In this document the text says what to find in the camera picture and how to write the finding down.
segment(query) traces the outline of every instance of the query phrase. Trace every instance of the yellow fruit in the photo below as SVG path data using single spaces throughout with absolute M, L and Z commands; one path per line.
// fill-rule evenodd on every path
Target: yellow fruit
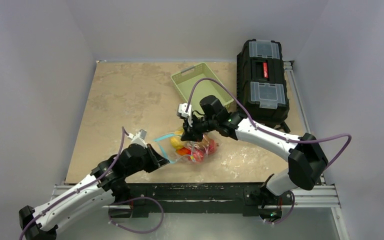
M 170 137 L 170 144 L 176 150 L 179 150 L 179 149 L 183 148 L 183 145 L 184 145 L 184 143 L 180 140 L 179 136 L 172 136 L 172 137 Z

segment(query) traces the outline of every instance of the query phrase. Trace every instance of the plastic bag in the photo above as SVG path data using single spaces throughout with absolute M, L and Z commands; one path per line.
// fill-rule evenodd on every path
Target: plastic bag
M 183 129 L 163 135 L 154 139 L 158 144 L 162 155 L 170 161 L 177 163 L 180 160 L 190 163 L 202 163 L 211 154 L 218 149 L 219 143 L 211 134 L 205 133 L 202 141 L 181 141 Z

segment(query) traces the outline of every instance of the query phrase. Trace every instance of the white wall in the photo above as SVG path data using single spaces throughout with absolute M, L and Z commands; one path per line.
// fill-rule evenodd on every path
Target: white wall
M 63 0 L 0 0 L 0 240 L 67 172 L 95 62 Z
M 99 60 L 236 61 L 248 39 L 295 58 L 327 0 L 67 0 Z
M 316 136 L 353 135 L 328 175 L 351 239 L 384 239 L 384 1 L 329 1 L 294 69 Z

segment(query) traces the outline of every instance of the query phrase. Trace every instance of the table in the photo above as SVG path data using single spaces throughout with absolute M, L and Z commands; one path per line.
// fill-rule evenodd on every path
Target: table
M 66 184 L 76 184 L 97 164 L 115 154 L 121 128 L 129 133 L 147 131 L 146 140 L 175 131 L 183 121 L 176 116 L 185 101 L 170 76 L 198 62 L 99 62 L 77 135 Z M 236 92 L 236 63 L 207 62 L 220 81 Z M 286 123 L 291 134 L 303 135 L 303 124 L 293 91 L 287 85 L 290 110 Z M 236 109 L 236 104 L 229 107 Z M 263 182 L 272 173 L 287 168 L 277 155 L 253 144 L 214 133 L 220 142 L 216 153 L 203 163 L 177 162 L 152 173 L 129 176 L 128 183 L 221 183 Z M 125 146 L 130 143 L 126 138 Z

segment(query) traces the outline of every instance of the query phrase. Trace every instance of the light green tray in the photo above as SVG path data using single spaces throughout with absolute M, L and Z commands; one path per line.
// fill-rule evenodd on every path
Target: light green tray
M 189 99 L 189 95 L 191 94 L 194 84 L 202 78 L 212 78 L 223 84 L 205 62 L 188 67 L 171 75 L 171 80 L 176 86 L 179 94 L 183 97 L 185 103 Z M 190 103 L 192 105 L 192 109 L 203 113 L 200 101 L 209 95 L 214 95 L 218 98 L 221 104 L 223 104 L 226 108 L 228 108 L 233 102 L 233 98 L 221 86 L 217 85 L 215 82 L 204 80 L 196 86 L 195 91 L 193 92 Z

